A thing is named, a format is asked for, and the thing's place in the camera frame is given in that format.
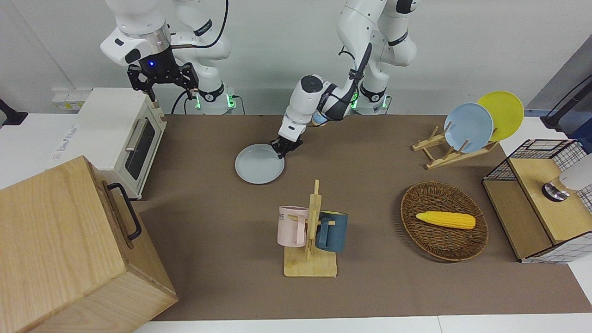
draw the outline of table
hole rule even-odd
[[[480,183],[504,159],[501,149],[422,168],[425,156],[409,146],[444,117],[351,117],[308,129],[284,173],[262,186],[244,183],[234,158],[245,146],[273,139],[281,116],[168,120],[144,197],[134,203],[179,295],[157,320],[592,310],[566,265],[516,262]],[[349,213],[350,228],[339,275],[311,283],[282,275],[275,219],[281,204],[307,204],[315,178],[323,208]],[[427,180],[457,186],[481,207],[490,240],[479,257],[442,264],[406,242],[400,200]]]

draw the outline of plate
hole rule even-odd
[[[493,119],[487,110],[477,103],[465,103],[456,107],[446,117],[444,128],[448,123],[452,125],[444,134],[451,147],[460,150],[463,143],[469,143],[462,150],[463,153],[476,152],[483,148],[493,132]]]
[[[234,161],[240,178],[251,184],[266,184],[284,170],[284,159],[279,159],[274,149],[266,143],[257,143],[244,148]]]
[[[481,97],[477,104],[487,109],[496,132],[491,141],[507,139],[514,134],[524,119],[524,106],[518,97],[507,91],[493,91]]]

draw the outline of wooden crate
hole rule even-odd
[[[553,159],[510,158],[509,167],[516,180],[483,185],[516,258],[539,258],[592,231],[592,214],[576,194],[558,203],[542,193],[543,184],[561,173]]]
[[[0,191],[0,332],[133,332],[176,293],[118,190],[79,157]]]

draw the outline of woven basket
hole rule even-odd
[[[426,211],[465,213],[476,218],[475,228],[462,230],[431,225],[415,217]],[[487,244],[489,230],[483,212],[458,188],[437,181],[421,182],[407,190],[401,219],[411,239],[434,257],[462,261],[476,257]]]

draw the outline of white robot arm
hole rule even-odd
[[[173,0],[181,23],[191,31],[172,36],[173,54],[182,63],[191,63],[199,78],[199,106],[204,114],[224,114],[228,111],[228,88],[212,60],[228,58],[231,46],[228,38],[215,28],[212,19],[199,8],[196,0]],[[226,25],[227,15],[222,26]]]
[[[101,50],[120,66],[128,66],[134,89],[144,91],[156,101],[152,91],[154,84],[176,84],[187,91],[190,99],[190,91],[197,90],[198,83],[208,88],[216,86],[212,83],[216,82],[219,83],[216,88],[220,88],[217,69],[204,66],[197,59],[224,59],[230,53],[230,43],[195,7],[198,1],[174,0],[180,21],[192,32],[173,34],[173,37],[158,8],[158,0],[105,1],[115,14],[117,28],[101,43]],[[227,13],[228,0],[222,29]],[[178,66],[175,58],[185,64]],[[196,68],[202,77],[199,78]]]
[[[300,137],[311,120],[314,126],[321,126],[327,121],[340,121],[344,118],[366,65],[370,63],[372,67],[373,63],[376,67],[385,53],[386,45],[393,55],[384,55],[385,60],[396,58],[396,62],[400,64],[412,60],[416,48],[407,37],[406,19],[418,2],[419,0],[348,0],[345,3],[337,23],[337,33],[345,49],[353,57],[354,68],[350,70],[343,88],[324,81],[318,75],[308,75],[300,80],[290,98],[279,129],[279,137],[271,142],[279,158],[285,157],[302,144]],[[373,38],[376,38],[376,31],[373,29],[377,25],[382,26],[385,35],[393,39],[381,39],[382,44],[373,43]]]
[[[372,32],[372,57],[360,85],[354,112],[376,114],[384,109],[389,75],[388,65],[408,66],[417,54],[417,46],[407,30],[408,16],[421,0],[388,0],[378,19],[378,30]]]

